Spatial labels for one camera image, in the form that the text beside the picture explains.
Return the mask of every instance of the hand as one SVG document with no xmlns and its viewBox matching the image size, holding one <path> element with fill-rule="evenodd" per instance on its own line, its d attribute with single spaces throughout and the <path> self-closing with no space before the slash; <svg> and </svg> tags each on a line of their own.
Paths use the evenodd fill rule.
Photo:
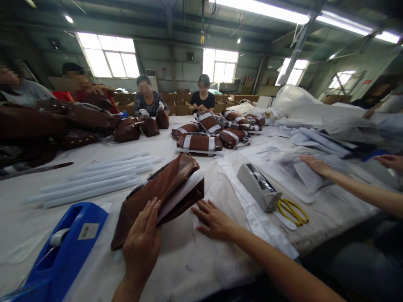
<svg viewBox="0 0 403 302">
<path fill-rule="evenodd" d="M 382 155 L 374 157 L 383 166 L 395 169 L 400 175 L 403 175 L 403 156 L 398 155 Z"/>
<path fill-rule="evenodd" d="M 144 286 L 160 253 L 161 228 L 156 228 L 158 208 L 161 200 L 148 201 L 146 207 L 137 216 L 126 242 L 123 245 L 123 257 L 126 263 L 125 279 L 133 286 Z"/>
<path fill-rule="evenodd" d="M 196 229 L 204 235 L 224 241 L 232 241 L 233 235 L 242 229 L 239 224 L 233 222 L 210 200 L 197 202 L 200 210 L 191 208 L 193 213 L 205 224 Z"/>
<path fill-rule="evenodd" d="M 321 176 L 329 177 L 329 175 L 333 172 L 333 169 L 330 166 L 316 157 L 310 155 L 301 155 L 299 158 Z"/>
<path fill-rule="evenodd" d="M 208 110 L 206 107 L 204 107 L 204 105 L 200 105 L 199 107 L 197 107 L 198 110 Z"/>
</svg>

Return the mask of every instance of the scissors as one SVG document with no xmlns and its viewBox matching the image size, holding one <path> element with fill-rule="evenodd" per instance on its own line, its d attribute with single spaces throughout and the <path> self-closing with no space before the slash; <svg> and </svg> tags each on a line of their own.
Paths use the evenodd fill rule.
<svg viewBox="0 0 403 302">
<path fill-rule="evenodd" d="M 278 205 L 278 210 L 280 213 L 288 220 L 293 222 L 296 226 L 300 227 L 303 224 L 307 224 L 309 222 L 309 217 L 308 215 L 298 206 L 297 204 L 293 203 L 292 201 L 289 201 L 288 199 L 282 198 L 277 202 Z M 288 213 L 290 213 L 297 221 L 294 221 L 290 217 L 288 217 L 283 209 L 285 209 Z M 298 209 L 304 217 L 300 216 L 295 209 Z"/>
</svg>

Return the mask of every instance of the white label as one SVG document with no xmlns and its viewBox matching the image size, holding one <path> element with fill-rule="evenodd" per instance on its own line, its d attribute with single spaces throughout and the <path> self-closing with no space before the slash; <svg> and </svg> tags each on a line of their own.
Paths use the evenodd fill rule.
<svg viewBox="0 0 403 302">
<path fill-rule="evenodd" d="M 99 224 L 83 224 L 77 240 L 94 239 L 97 236 Z"/>
</svg>

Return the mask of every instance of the dark hair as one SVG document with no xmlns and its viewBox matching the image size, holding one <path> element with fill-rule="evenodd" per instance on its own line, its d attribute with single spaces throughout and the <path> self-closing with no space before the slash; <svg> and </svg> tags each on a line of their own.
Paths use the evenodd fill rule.
<svg viewBox="0 0 403 302">
<path fill-rule="evenodd" d="M 66 75 L 69 71 L 77 72 L 77 74 L 85 74 L 84 69 L 76 63 L 64 63 L 62 67 L 62 74 Z"/>
<path fill-rule="evenodd" d="M 197 81 L 197 84 L 199 84 L 200 82 L 202 82 L 205 86 L 205 88 L 209 88 L 210 87 L 210 78 L 208 75 L 202 74 L 199 78 L 199 80 Z"/>
<path fill-rule="evenodd" d="M 147 81 L 147 83 L 151 86 L 151 82 L 148 79 L 148 76 L 146 75 L 139 75 L 139 77 L 137 78 L 137 86 L 140 84 L 140 82 L 142 81 Z"/>
</svg>

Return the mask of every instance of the black shirt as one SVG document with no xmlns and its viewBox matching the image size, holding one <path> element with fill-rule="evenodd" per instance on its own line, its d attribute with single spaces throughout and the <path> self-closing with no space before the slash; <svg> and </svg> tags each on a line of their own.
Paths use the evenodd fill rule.
<svg viewBox="0 0 403 302">
<path fill-rule="evenodd" d="M 206 107 L 207 109 L 212 109 L 215 107 L 215 97 L 212 93 L 209 92 L 207 99 L 202 100 L 200 98 L 199 92 L 196 91 L 192 95 L 192 99 L 190 100 L 190 105 L 193 105 L 195 103 L 197 106 L 204 105 L 204 107 Z"/>
</svg>

